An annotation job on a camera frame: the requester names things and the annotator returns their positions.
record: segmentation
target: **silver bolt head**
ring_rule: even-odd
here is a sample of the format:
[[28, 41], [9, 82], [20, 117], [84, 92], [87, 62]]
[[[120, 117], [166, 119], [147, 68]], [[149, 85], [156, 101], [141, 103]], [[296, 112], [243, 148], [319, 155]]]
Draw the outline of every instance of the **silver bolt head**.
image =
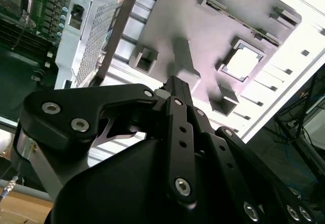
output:
[[47, 114], [54, 115], [59, 113], [61, 111], [61, 108], [54, 102], [46, 102], [42, 105], [42, 110]]
[[303, 207], [299, 207], [300, 213], [303, 215], [303, 217], [307, 220], [307, 221], [312, 221], [310, 214], [303, 208]]
[[144, 94], [145, 94], [146, 96], [153, 97], [152, 92], [150, 92], [150, 91], [148, 91], [148, 90], [145, 90], [145, 91], [144, 91]]
[[258, 221], [257, 211], [254, 209], [254, 207], [251, 204], [244, 202], [244, 210], [252, 221], [254, 222]]
[[204, 116], [204, 112], [201, 111], [200, 109], [197, 109], [197, 113], [198, 113], [200, 116]]
[[296, 213], [296, 211], [293, 209], [293, 207], [287, 205], [286, 206], [286, 209], [288, 210], [289, 214], [291, 215], [291, 217], [293, 219], [295, 219], [296, 221], [299, 221], [299, 216], [298, 214]]
[[183, 105], [183, 103], [179, 99], [175, 99], [175, 103], [179, 106]]
[[188, 182], [183, 178], [177, 178], [175, 181], [175, 186], [177, 191], [183, 196], [189, 196], [191, 193], [191, 188]]
[[84, 133], [89, 129], [89, 123], [82, 118], [75, 118], [71, 121], [71, 127], [77, 132]]
[[233, 135], [233, 133], [229, 129], [225, 129], [224, 131], [230, 137]]

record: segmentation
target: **motherboard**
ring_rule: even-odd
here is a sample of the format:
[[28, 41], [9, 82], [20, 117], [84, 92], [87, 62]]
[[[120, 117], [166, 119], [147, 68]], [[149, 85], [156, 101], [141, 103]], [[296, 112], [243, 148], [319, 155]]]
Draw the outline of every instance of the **motherboard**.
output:
[[70, 0], [0, 0], [0, 46], [35, 61], [54, 59]]

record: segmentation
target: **ventilation grille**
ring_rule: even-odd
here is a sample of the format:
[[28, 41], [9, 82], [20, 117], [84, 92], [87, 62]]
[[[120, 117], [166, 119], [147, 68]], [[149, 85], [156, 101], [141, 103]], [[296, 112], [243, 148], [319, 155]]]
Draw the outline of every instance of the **ventilation grille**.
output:
[[120, 6], [110, 3], [98, 8], [77, 74], [77, 87], [96, 69], [115, 10]]

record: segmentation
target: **wooden surface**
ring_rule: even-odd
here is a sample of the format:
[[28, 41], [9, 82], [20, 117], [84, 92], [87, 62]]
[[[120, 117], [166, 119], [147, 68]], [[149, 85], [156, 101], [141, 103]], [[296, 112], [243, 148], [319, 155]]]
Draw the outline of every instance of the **wooden surface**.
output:
[[43, 224], [51, 208], [51, 202], [10, 192], [0, 203], [0, 224]]

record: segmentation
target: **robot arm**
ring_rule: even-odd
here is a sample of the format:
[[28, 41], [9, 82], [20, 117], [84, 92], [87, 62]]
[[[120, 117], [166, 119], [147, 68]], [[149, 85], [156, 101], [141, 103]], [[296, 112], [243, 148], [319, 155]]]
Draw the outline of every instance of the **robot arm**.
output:
[[[89, 168], [93, 145], [146, 139]], [[229, 128], [214, 131], [187, 83], [35, 92], [12, 160], [54, 201], [47, 223], [315, 223], [307, 207]]]

